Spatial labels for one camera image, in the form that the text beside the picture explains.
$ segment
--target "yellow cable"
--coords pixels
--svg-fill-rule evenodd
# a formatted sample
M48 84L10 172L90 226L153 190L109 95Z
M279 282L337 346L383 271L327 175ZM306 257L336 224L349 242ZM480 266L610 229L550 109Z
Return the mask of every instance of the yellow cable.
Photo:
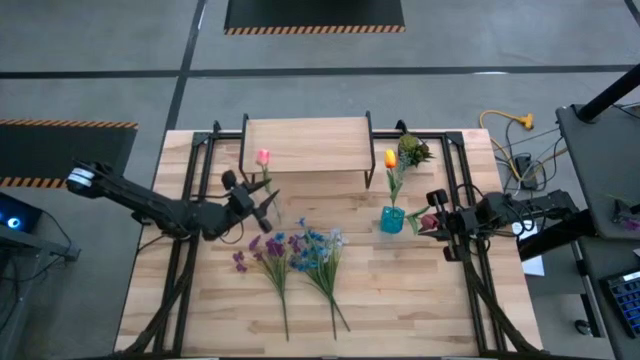
M486 115L488 115L488 114L500 115L500 116L503 116L503 117L505 117L507 119L515 120L516 122L521 124L527 130L533 129L533 114L529 113L529 114L527 114L527 116L515 116L515 115L507 114L505 112L498 111L498 110L486 110L486 111L483 111L480 114L479 123L480 123L480 127L482 129L486 129L486 127L484 126L484 117ZM553 159L554 157L560 156L560 155L562 155L562 154L567 152L567 148L565 147L564 149L558 151L557 153L545 158L544 160L542 160L540 162L539 165L536 166L536 170L533 172L533 174L531 174L531 176L527 177L526 179L523 179L520 176L520 174L518 174L518 171L516 170L516 166L513 163L513 159L511 159L509 154L507 154L507 152L504 150L504 146L502 146L494 138L491 138L491 142L494 143L498 147L498 150L500 150L502 152L502 154L504 154L505 160L509 164L509 168L511 169L511 172L513 173L513 177L515 177L518 181L525 181L525 180L534 179L536 177L536 175L542 170L544 164L547 161L549 161L549 160Z

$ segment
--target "blue vase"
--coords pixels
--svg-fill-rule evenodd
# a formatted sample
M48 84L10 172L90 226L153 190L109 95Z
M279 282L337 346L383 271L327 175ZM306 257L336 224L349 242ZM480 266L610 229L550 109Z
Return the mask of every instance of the blue vase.
M399 207L385 206L382 208L382 218L380 218L380 230L388 234L397 234L402 231L404 223L404 210Z

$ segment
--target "yellow and black striped tape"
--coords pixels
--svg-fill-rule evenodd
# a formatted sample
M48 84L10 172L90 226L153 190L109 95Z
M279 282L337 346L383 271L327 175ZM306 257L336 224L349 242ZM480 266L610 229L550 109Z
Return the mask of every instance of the yellow and black striped tape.
M401 25L355 25L355 26L269 26L229 28L225 35L303 35L303 34L364 34L405 32Z
M98 128L129 128L137 129L134 122L107 121L71 121L71 120L29 120L29 119L0 119L0 125L11 126L58 126L58 127L98 127Z
M0 177L0 187L37 187L61 189L67 187L67 179Z

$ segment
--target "concrete floor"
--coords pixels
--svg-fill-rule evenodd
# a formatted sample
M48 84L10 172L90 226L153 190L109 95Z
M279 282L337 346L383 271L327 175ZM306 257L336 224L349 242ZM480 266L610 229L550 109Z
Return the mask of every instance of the concrete floor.
M0 72L178 70L196 0L0 0ZM556 66L634 64L640 29L623 0L404 0L404 34L225 37L226 2L209 0L193 69L362 66ZM374 127L473 128L486 109L535 114L553 129L559 106L588 101L621 73L326 76L189 79L178 129L240 127L253 117L349 116L372 112ZM163 79L0 80L0 118L136 121L126 176L151 185L176 86ZM636 90L624 102L640 101ZM487 118L504 141L506 120ZM535 154L552 133L516 147ZM571 161L558 159L548 190L585 206ZM53 213L82 248L80 260L51 271L34 301L20 358L67 359L112 350L140 227L108 201L62 190L8 189ZM555 256L545 261L567 260ZM578 297L556 294L558 279L533 279L544 346L552 353L611 357L602 341L573 331Z

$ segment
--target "blue light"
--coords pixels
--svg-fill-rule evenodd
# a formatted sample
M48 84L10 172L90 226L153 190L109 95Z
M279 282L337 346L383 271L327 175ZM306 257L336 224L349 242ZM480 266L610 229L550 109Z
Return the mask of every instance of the blue light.
M18 218L11 218L7 221L7 225L9 225L9 228L11 229L17 229L21 224L22 222Z

